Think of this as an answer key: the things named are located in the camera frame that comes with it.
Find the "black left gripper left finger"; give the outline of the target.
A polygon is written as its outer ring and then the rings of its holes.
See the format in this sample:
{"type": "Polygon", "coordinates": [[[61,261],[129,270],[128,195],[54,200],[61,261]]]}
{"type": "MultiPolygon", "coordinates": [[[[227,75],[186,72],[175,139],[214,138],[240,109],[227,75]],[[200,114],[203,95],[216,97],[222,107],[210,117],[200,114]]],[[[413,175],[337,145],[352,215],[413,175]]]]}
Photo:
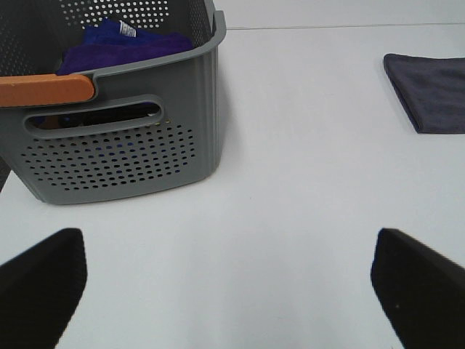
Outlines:
{"type": "Polygon", "coordinates": [[[1,347],[55,348],[84,293],[78,228],[62,229],[1,265],[1,347]]]}

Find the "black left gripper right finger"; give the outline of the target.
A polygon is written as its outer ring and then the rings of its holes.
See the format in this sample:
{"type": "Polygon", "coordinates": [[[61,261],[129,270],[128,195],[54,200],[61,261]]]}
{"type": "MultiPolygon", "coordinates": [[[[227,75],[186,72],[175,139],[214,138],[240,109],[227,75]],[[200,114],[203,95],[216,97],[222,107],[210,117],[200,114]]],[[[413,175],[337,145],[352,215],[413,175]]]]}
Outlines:
{"type": "Polygon", "coordinates": [[[404,348],[464,347],[464,268],[394,228],[379,231],[371,284],[404,348]]]}

